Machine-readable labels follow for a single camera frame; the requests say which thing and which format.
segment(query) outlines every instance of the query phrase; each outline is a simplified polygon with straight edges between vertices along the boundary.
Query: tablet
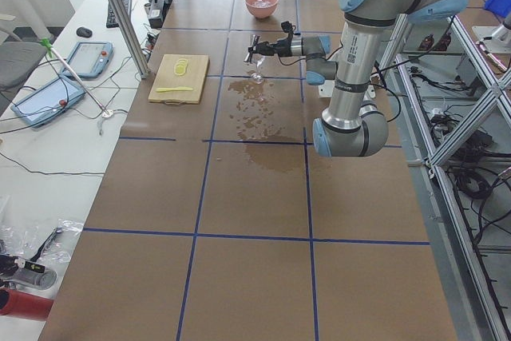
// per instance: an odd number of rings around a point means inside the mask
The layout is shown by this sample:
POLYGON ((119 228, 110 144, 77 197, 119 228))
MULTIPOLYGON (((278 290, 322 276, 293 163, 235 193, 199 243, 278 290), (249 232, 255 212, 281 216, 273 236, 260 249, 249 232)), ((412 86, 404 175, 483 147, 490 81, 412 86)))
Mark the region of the tablet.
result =
MULTIPOLYGON (((78 42, 67 58, 67 63, 83 79, 95 79, 105 70, 113 55, 113 45, 109 42, 78 42)), ((62 67, 61 74, 70 78, 73 75, 62 67)))
POLYGON ((49 123, 83 97, 85 91, 67 77, 57 77, 10 107, 26 124, 49 123))

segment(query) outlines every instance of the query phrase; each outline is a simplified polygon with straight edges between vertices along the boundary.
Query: pink bowl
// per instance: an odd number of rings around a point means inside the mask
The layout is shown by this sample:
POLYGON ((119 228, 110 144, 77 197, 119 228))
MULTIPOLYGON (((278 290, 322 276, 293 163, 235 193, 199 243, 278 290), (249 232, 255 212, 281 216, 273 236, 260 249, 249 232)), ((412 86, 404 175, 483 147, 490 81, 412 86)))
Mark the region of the pink bowl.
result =
POLYGON ((247 10, 258 19, 264 19, 273 14, 279 0, 245 0, 247 10))

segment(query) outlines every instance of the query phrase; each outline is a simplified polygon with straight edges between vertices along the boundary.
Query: white desk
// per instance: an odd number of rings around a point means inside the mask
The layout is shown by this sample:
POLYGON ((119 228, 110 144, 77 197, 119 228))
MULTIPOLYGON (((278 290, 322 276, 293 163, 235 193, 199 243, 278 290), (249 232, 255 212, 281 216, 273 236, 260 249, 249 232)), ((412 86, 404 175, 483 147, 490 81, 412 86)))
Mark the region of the white desk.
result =
MULTIPOLYGON (((147 34, 145 0, 133 0, 131 20, 140 42, 147 34)), ((107 0, 85 0, 69 21, 57 41, 55 49, 66 57, 76 42, 112 42, 114 54, 106 71, 96 80, 86 84, 94 87, 102 83, 121 67, 123 59, 129 57, 119 28, 105 28, 107 0), (75 31, 86 26, 93 31, 90 39, 79 38, 75 31)), ((57 70, 58 62, 53 64, 57 70)), ((39 88, 55 78, 49 65, 34 71, 26 85, 39 88)), ((93 94, 107 103, 119 91, 109 106, 111 109, 128 110, 140 77, 133 61, 127 64, 113 78, 120 90, 111 81, 95 89, 93 94)), ((26 96, 30 90, 22 89, 14 101, 26 96)), ((94 117, 100 110, 88 96, 75 108, 87 116, 94 117)), ((2 115, 0 132, 24 127, 19 120, 4 121, 14 117, 10 109, 2 115)), ((32 170, 44 172, 104 172, 112 151, 117 143, 119 130, 125 115, 115 114, 104 121, 103 135, 97 126, 99 119, 90 120, 74 110, 68 110, 60 117, 40 129, 23 129, 14 133, 0 134, 3 143, 0 152, 20 161, 32 170)), ((101 183, 100 176, 43 176, 28 173, 18 165, 0 158, 0 194, 9 195, 10 201, 3 219, 4 226, 37 233, 36 248, 58 225, 59 219, 84 222, 101 183)), ((26 289, 27 292, 53 298, 60 287, 66 265, 57 266, 59 274, 56 284, 47 291, 26 289)), ((1 341, 30 341, 38 338, 44 323, 12 317, 0 317, 1 341)))

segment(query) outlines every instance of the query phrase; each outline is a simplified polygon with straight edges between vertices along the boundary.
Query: computer mouse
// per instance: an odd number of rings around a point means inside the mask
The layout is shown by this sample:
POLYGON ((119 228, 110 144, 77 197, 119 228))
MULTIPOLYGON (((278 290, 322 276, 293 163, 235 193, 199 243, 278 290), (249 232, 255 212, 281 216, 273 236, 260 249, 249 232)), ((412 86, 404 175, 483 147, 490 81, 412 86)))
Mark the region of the computer mouse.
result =
POLYGON ((80 38, 90 38, 91 36, 93 36, 93 31, 89 30, 86 27, 78 27, 77 35, 80 38))

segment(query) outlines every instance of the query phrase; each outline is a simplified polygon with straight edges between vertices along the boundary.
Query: bottle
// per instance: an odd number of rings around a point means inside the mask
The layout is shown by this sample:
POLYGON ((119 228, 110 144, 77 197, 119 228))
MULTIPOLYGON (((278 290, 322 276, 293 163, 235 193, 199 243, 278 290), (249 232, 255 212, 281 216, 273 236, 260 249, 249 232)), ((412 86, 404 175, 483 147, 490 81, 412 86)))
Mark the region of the bottle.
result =
POLYGON ((0 280, 45 290, 55 284, 57 273, 21 257, 0 255, 0 280))
POLYGON ((427 51, 433 46, 433 44, 434 44, 433 34, 429 34, 428 36, 422 39, 422 42, 419 45, 418 50, 427 51))
POLYGON ((447 34, 444 34, 440 41, 438 42, 437 46, 434 48, 435 51, 447 51, 447 47, 449 47, 451 41, 450 32, 447 34))

